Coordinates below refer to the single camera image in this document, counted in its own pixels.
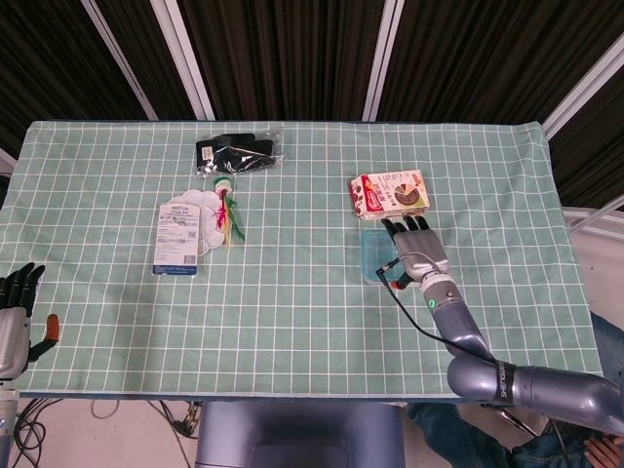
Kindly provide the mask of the dark blue table underlay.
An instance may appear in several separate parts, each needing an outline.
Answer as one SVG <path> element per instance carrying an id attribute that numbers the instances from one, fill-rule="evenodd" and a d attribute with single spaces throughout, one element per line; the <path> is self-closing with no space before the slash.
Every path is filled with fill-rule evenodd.
<path id="1" fill-rule="evenodd" d="M 77 399 L 77 400 L 121 400 L 121 401 L 331 401 L 367 403 L 451 403 L 477 404 L 479 400 L 469 400 L 451 394 L 426 395 L 288 395 L 288 394 L 174 394 L 174 393 L 133 393 L 133 392 L 69 392 L 69 391 L 30 391 L 20 390 L 22 399 Z"/>

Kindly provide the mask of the bare bystander hand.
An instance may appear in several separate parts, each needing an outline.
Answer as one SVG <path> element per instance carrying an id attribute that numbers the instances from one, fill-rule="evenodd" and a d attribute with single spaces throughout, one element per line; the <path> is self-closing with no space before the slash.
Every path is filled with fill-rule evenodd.
<path id="1" fill-rule="evenodd" d="M 603 436 L 584 442 L 584 455 L 593 468 L 619 468 L 623 459 L 624 437 Z"/>

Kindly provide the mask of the green checked tablecloth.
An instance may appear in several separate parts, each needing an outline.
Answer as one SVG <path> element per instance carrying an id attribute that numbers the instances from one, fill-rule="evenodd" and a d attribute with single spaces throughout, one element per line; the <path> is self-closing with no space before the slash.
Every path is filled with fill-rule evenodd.
<path id="1" fill-rule="evenodd" d="M 36 122 L 0 210 L 0 276 L 43 264 L 32 337 L 60 339 L 20 390 L 450 394 L 417 289 L 367 283 L 355 176 L 418 169 L 428 223 L 494 355 L 601 369 L 583 281 L 536 123 L 284 123 L 283 159 L 234 178 L 246 235 L 194 276 L 152 273 L 162 204 L 213 183 L 195 143 L 266 123 Z"/>

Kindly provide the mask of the white metal rack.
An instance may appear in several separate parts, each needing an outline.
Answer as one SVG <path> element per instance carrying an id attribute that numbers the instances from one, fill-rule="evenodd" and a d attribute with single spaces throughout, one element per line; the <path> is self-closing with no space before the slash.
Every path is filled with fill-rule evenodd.
<path id="1" fill-rule="evenodd" d="M 624 242 L 624 194 L 600 209 L 563 208 L 565 222 L 571 233 L 591 234 Z"/>

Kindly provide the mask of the chrome chair frame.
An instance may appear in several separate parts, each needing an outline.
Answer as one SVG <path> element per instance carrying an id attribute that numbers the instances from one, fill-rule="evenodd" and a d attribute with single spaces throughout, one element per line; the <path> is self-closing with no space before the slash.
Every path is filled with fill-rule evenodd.
<path id="1" fill-rule="evenodd" d="M 539 436 L 549 422 L 547 416 L 526 409 L 491 404 L 483 404 L 483 408 L 491 410 L 512 427 L 532 438 Z"/>

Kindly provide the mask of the translucent blue plastic lid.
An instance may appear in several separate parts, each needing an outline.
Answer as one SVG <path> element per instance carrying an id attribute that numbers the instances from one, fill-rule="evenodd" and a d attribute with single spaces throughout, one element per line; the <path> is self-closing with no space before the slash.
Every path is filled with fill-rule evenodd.
<path id="1" fill-rule="evenodd" d="M 369 284 L 380 284 L 376 271 L 398 257 L 398 251 L 383 229 L 365 229 L 360 236 L 361 271 Z"/>

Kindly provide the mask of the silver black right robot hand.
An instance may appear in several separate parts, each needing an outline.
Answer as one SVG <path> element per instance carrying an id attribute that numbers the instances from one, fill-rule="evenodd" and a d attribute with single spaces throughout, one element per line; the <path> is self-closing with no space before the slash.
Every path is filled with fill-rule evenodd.
<path id="1" fill-rule="evenodd" d="M 449 259 L 443 244 L 422 215 L 404 215 L 401 221 L 383 218 L 382 225 L 393 241 L 404 273 L 392 282 L 402 291 L 410 284 L 420 285 L 432 272 L 448 273 Z"/>

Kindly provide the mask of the wide double white frame post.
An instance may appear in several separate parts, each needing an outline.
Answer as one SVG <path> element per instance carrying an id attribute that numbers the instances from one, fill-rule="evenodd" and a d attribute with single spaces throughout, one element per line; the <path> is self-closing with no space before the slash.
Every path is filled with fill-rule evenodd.
<path id="1" fill-rule="evenodd" d="M 214 109 L 177 0 L 150 0 L 150 4 L 196 119 L 213 121 Z"/>

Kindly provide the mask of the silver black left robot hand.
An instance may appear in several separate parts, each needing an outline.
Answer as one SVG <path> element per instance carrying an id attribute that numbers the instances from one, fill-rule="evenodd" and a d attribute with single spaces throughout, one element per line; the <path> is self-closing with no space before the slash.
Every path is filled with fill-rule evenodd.
<path id="1" fill-rule="evenodd" d="M 43 339 L 33 344 L 30 339 L 31 318 L 43 264 L 33 262 L 0 278 L 0 384 L 14 381 L 30 363 L 54 348 L 59 342 L 59 317 L 50 314 Z"/>

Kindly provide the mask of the red white snack carton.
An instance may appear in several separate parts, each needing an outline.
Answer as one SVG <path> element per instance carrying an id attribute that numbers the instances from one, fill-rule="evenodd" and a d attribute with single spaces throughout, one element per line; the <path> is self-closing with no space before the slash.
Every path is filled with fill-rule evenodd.
<path id="1" fill-rule="evenodd" d="M 355 215 L 364 220 L 422 215 L 430 208 L 420 170 L 358 175 L 348 189 Z"/>

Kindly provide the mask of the black gloves in plastic bag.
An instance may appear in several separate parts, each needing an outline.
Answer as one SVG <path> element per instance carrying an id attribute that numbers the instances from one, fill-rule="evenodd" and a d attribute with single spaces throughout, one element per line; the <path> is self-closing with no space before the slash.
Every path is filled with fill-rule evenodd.
<path id="1" fill-rule="evenodd" d="M 269 169 L 283 159 L 284 130 L 225 133 L 195 143 L 199 176 Z"/>

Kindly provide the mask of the thin white frame post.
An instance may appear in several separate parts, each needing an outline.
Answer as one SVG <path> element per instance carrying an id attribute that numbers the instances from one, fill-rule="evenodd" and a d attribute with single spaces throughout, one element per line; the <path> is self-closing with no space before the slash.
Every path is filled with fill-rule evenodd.
<path id="1" fill-rule="evenodd" d="M 109 53 L 112 55 L 112 58 L 118 65 L 142 110 L 145 112 L 147 119 L 150 121 L 157 121 L 157 113 L 149 101 L 143 87 L 139 83 L 137 76 L 135 75 L 130 63 L 115 38 L 113 31 L 102 14 L 97 0 L 80 0 L 80 3 L 96 28 L 97 33 L 104 42 Z"/>

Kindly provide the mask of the white paint palette with card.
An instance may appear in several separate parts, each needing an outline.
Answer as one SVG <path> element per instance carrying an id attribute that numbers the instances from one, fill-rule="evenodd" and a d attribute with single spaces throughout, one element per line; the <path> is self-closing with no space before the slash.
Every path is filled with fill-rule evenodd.
<path id="1" fill-rule="evenodd" d="M 221 202 L 213 191 L 191 189 L 162 204 L 157 215 L 152 273 L 194 276 L 198 259 L 224 243 Z"/>

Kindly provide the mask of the grey-blue robot torso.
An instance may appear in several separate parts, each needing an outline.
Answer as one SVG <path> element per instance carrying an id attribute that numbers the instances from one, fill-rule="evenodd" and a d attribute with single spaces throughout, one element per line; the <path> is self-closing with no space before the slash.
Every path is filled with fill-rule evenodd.
<path id="1" fill-rule="evenodd" d="M 194 468 L 406 468 L 400 409 L 314 400 L 207 402 Z"/>

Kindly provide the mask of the dark pleated curtain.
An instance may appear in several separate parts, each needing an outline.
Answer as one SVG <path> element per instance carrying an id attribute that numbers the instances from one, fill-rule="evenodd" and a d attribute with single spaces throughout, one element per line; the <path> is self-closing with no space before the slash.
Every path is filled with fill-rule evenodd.
<path id="1" fill-rule="evenodd" d="M 219 120 L 361 121 L 384 0 L 177 0 Z M 195 117 L 150 0 L 97 0 L 161 120 Z M 382 122 L 544 122 L 624 0 L 405 0 Z M 37 120 L 145 120 L 80 0 L 0 0 L 0 151 Z"/>

